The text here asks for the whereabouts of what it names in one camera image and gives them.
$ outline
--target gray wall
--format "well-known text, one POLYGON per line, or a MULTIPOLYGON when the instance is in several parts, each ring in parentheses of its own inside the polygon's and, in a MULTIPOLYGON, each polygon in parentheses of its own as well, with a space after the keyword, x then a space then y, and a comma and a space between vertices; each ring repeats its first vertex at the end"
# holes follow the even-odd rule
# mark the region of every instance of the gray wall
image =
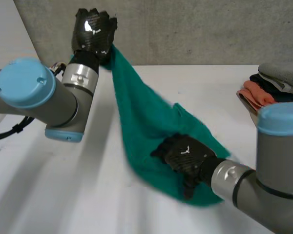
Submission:
POLYGON ((118 18, 134 65, 293 61, 293 0, 14 0, 46 65, 68 61, 78 8, 118 18))

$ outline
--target orange cloth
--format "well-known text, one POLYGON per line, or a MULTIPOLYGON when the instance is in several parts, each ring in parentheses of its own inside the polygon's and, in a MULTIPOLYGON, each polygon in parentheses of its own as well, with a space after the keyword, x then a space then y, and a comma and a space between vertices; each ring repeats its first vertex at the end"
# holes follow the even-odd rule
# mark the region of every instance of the orange cloth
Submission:
POLYGON ((269 93, 264 91, 257 83, 253 81, 245 81, 244 88, 248 89, 254 99, 263 106, 276 103, 269 93))
POLYGON ((250 80, 244 82, 244 89, 239 90, 237 94, 243 96, 256 112, 264 106, 277 103, 269 93, 250 80))
POLYGON ((260 108, 263 107, 260 103, 258 103, 252 93, 248 89, 241 89, 238 92, 238 95, 242 95, 244 99, 249 103, 249 105, 257 112, 260 108))

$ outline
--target stack of clothes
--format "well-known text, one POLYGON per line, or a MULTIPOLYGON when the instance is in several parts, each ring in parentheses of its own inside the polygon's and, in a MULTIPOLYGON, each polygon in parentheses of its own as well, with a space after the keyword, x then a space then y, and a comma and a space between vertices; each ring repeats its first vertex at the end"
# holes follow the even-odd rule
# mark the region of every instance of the stack of clothes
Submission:
POLYGON ((237 94, 254 114, 267 105, 293 102, 293 63, 261 64, 237 94))

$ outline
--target black folded cloth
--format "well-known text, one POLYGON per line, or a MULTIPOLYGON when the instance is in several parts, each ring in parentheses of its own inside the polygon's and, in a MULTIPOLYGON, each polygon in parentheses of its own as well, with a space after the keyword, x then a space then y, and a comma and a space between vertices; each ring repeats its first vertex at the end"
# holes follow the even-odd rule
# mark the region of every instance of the black folded cloth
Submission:
POLYGON ((276 102, 293 101, 293 94, 279 91, 273 84, 262 79, 259 74, 250 76, 250 81, 257 83, 263 90, 271 94, 276 102))

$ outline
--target white table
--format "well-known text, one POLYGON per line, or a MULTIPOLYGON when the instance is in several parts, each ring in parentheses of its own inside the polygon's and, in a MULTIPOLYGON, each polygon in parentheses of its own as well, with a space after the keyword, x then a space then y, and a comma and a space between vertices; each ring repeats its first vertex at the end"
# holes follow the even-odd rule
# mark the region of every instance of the white table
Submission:
MULTIPOLYGON (((136 66, 255 166, 256 129, 235 92, 257 66, 136 66)), ((21 117, 7 116, 0 132, 21 117)), ((46 139, 35 120, 0 142, 0 234, 271 234, 221 203, 200 209, 140 182, 126 164, 111 74, 100 78, 80 144, 46 139)))

